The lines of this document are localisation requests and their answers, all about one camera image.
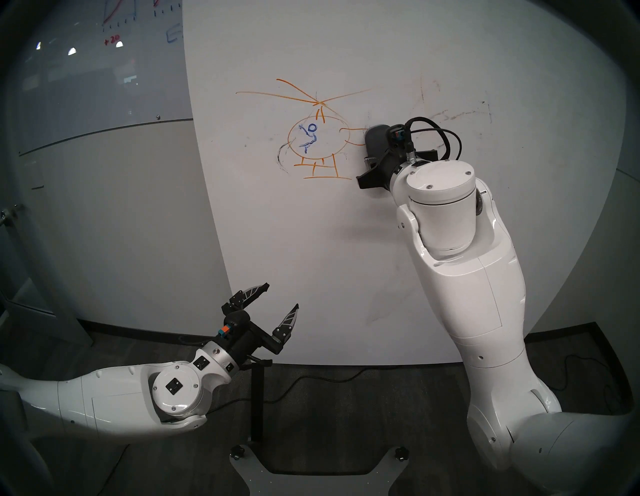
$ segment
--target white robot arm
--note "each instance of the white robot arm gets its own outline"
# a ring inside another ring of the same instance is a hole
[[[417,121],[443,137],[444,160],[415,151]],[[450,132],[425,118],[370,128],[365,161],[372,168],[360,187],[384,187],[398,205],[398,229],[422,288],[465,365],[467,426],[482,459],[497,470],[513,465],[546,490],[576,490],[628,415],[564,413],[534,374],[524,345],[524,278],[509,232],[473,167],[448,160],[443,131]]]
[[[213,390],[228,384],[264,346],[279,353],[296,322],[296,305],[272,335],[244,311],[269,285],[239,291],[223,306],[224,326],[192,361],[99,369],[69,381],[26,379],[0,365],[0,390],[22,399],[29,439],[74,436],[129,443],[196,429],[207,421]]]

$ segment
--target orange drawing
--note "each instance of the orange drawing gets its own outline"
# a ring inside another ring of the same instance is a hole
[[[300,163],[294,164],[294,167],[311,167],[311,175],[306,176],[304,179],[351,179],[351,177],[345,177],[339,174],[335,156],[347,145],[363,147],[364,143],[355,143],[351,140],[351,131],[366,131],[367,128],[349,127],[344,118],[338,114],[338,112],[333,110],[333,108],[327,105],[327,102],[349,97],[351,95],[357,95],[358,93],[368,92],[369,90],[362,90],[359,92],[341,95],[339,97],[320,100],[317,97],[312,97],[298,88],[295,84],[285,81],[284,79],[276,79],[276,81],[288,84],[307,98],[302,99],[265,92],[236,92],[236,94],[249,93],[252,95],[267,95],[270,97],[293,100],[294,102],[311,104],[312,107],[319,106],[319,108],[312,109],[309,116],[299,120],[291,127],[287,135],[287,143],[282,145],[280,150],[284,147],[288,147],[292,152],[300,157]],[[327,109],[327,111],[333,115],[327,115],[327,112],[324,109]]]

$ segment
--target black cable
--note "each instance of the black cable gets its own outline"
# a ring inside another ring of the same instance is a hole
[[[409,119],[404,124],[404,151],[406,153],[415,152],[415,146],[413,146],[413,138],[412,138],[412,133],[415,132],[415,131],[411,130],[411,126],[415,122],[426,122],[432,128],[434,128],[434,129],[436,129],[438,131],[438,134],[442,138],[442,142],[444,143],[444,147],[445,147],[445,152],[444,152],[444,155],[442,156],[441,160],[448,159],[449,158],[449,154],[451,153],[451,146],[449,145],[449,140],[447,139],[447,135],[444,134],[443,130],[440,128],[440,126],[438,124],[436,124],[431,119],[427,119],[426,117],[414,117],[412,119]]]
[[[576,355],[575,353],[572,353],[570,355],[567,355],[564,358],[564,386],[562,386],[561,388],[556,388],[556,387],[549,386],[549,389],[551,389],[553,391],[561,392],[561,391],[564,391],[566,389],[566,387],[569,385],[569,370],[567,369],[567,360],[569,358],[579,358],[580,360],[592,360],[592,361],[602,365],[602,367],[604,367],[605,369],[609,370],[609,366],[606,365],[606,364],[603,364],[597,358],[592,358],[590,356],[580,356],[580,355]]]
[[[456,139],[458,140],[458,145],[460,146],[460,149],[458,150],[458,156],[456,157],[456,160],[458,160],[460,158],[460,155],[462,154],[462,140],[460,139],[460,137],[455,132],[451,131],[450,129],[442,129],[441,127],[438,127],[438,128],[436,128],[436,127],[428,127],[428,128],[425,128],[425,129],[416,129],[415,131],[412,131],[412,133],[422,132],[422,131],[438,131],[438,132],[442,131],[442,132],[450,132],[451,134],[453,134],[456,137]]]
[[[578,358],[579,360],[591,360],[592,362],[596,362],[597,364],[600,364],[602,367],[607,369],[609,371],[609,374],[611,373],[611,368],[609,368],[607,364],[603,364],[597,358],[593,358],[592,356],[580,356],[580,355],[576,355],[575,353],[572,353],[570,355],[566,355],[564,358],[564,386],[562,386],[561,388],[555,388],[555,387],[549,386],[550,390],[556,391],[556,392],[562,392],[566,390],[567,386],[569,385],[569,370],[567,368],[567,363],[569,358]],[[607,407],[607,410],[609,411],[609,413],[613,414],[614,412],[609,406],[609,402],[607,400],[607,388],[611,390],[611,392],[614,394],[614,397],[618,402],[620,402],[620,397],[615,394],[615,391],[609,384],[605,384],[604,389],[602,390],[602,396],[604,399],[604,403]]]
[[[186,346],[204,346],[205,344],[207,344],[211,340],[213,340],[213,336],[205,338],[202,341],[185,341],[184,340],[184,336],[182,336],[182,335],[178,336],[178,342],[180,344],[184,344]]]
[[[394,366],[391,366],[391,367],[384,367],[384,366],[364,367],[363,369],[358,371],[356,374],[354,374],[351,377],[348,377],[346,379],[329,379],[327,377],[320,377],[320,376],[300,376],[299,378],[294,380],[291,383],[291,386],[289,386],[285,390],[285,392],[282,393],[280,396],[278,396],[276,399],[265,400],[263,403],[264,404],[274,404],[274,403],[277,403],[277,402],[281,401],[282,399],[284,399],[284,397],[287,394],[289,394],[289,392],[294,388],[294,386],[296,384],[298,384],[298,382],[300,382],[302,379],[317,379],[319,381],[325,381],[325,382],[332,382],[332,383],[336,383],[336,384],[341,384],[341,383],[353,381],[356,377],[358,377],[359,375],[361,375],[363,372],[366,372],[366,371],[371,371],[371,370],[393,370],[393,369],[397,369],[397,368],[398,368],[398,365],[394,365]],[[218,410],[222,410],[224,407],[229,406],[230,404],[237,403],[239,401],[251,401],[251,398],[236,398],[236,399],[232,399],[231,401],[227,401],[226,403],[221,404],[220,406],[217,406],[217,407],[213,408],[212,410],[209,410],[207,412],[207,415],[210,414],[210,413],[213,413],[213,412],[217,412]]]
[[[113,474],[116,471],[116,468],[118,467],[118,464],[120,463],[120,460],[122,460],[122,455],[124,455],[124,452],[127,450],[127,448],[131,446],[131,444],[127,444],[124,449],[122,450],[122,453],[120,453],[120,457],[118,458],[118,461],[116,462],[115,465],[113,465],[113,468],[111,469],[111,472],[109,473],[109,475],[107,476],[106,480],[104,481],[104,484],[102,485],[102,488],[100,489],[100,491],[98,491],[98,494],[96,496],[100,496],[102,494],[102,491],[104,491],[105,487],[107,486],[107,484],[109,483],[109,481],[111,480],[111,478],[113,477]]]

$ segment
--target gray floor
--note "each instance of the gray floor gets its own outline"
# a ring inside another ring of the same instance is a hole
[[[17,326],[0,336],[0,363],[28,378],[67,380],[101,367],[190,359],[195,348],[93,334],[91,348],[67,344]],[[527,345],[531,364],[550,386],[564,384],[570,353],[604,362],[584,333]],[[302,374],[346,378],[354,367],[275,365],[266,371],[266,399]],[[595,362],[570,359],[569,385],[558,398],[565,411],[609,413],[616,388]],[[249,394],[248,372],[214,393],[214,404]],[[367,371],[352,382],[302,380],[281,402],[265,406],[264,443],[256,449],[270,470],[367,472],[390,446],[404,445],[410,464],[390,495],[538,495],[514,470],[496,473],[476,453],[466,427],[469,399],[461,364]],[[193,433],[131,445],[102,495],[248,495],[228,461],[232,445],[249,435],[249,403],[210,415]],[[60,488],[98,494],[123,446],[71,439],[35,443]]]

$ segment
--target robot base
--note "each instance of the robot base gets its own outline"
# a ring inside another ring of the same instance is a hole
[[[248,446],[236,446],[231,465],[249,487],[250,495],[261,496],[387,496],[391,486],[409,464],[408,451],[393,447],[368,474],[349,476],[305,476],[274,474],[260,463]]]

